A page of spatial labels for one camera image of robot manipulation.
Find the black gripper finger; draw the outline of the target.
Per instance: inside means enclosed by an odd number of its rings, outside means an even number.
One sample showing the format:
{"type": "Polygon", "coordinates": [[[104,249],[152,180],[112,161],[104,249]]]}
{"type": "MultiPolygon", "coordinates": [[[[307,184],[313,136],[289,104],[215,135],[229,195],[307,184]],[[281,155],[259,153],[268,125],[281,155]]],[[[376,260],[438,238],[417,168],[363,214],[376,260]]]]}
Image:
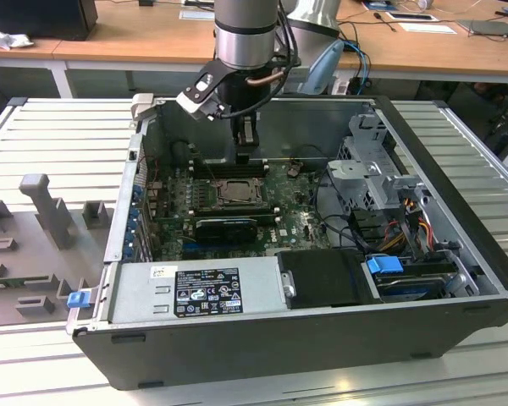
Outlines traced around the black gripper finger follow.
{"type": "Polygon", "coordinates": [[[235,143],[235,162],[237,164],[247,164],[251,154],[259,146],[257,118],[232,118],[231,129],[235,143]]]}

